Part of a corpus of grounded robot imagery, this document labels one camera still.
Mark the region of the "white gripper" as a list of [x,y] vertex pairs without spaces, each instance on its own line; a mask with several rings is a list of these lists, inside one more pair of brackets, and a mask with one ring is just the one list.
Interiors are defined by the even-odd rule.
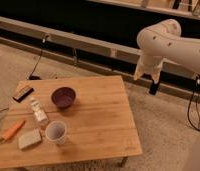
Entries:
[[163,57],[152,56],[142,53],[138,59],[137,66],[134,73],[134,79],[138,80],[144,74],[150,75],[154,82],[152,82],[149,93],[155,95],[159,88],[159,78],[163,67]]

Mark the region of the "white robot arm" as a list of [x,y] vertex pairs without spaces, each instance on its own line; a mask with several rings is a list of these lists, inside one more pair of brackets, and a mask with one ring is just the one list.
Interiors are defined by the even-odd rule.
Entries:
[[200,39],[181,36],[181,25],[175,19],[167,19],[143,28],[137,35],[141,50],[134,72],[134,80],[144,74],[158,83],[164,59],[200,75]]

